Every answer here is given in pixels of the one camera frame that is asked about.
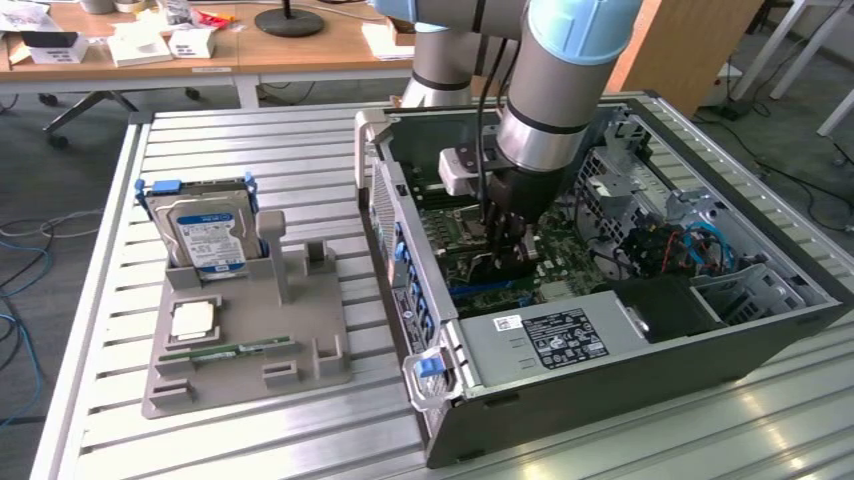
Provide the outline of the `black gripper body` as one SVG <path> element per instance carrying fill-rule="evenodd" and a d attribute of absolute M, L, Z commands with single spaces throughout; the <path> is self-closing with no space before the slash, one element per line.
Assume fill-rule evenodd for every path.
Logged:
<path fill-rule="evenodd" d="M 509 168 L 493 172 L 487 186 L 490 212 L 538 220 L 554 204 L 561 188 L 561 171 L 534 172 Z"/>

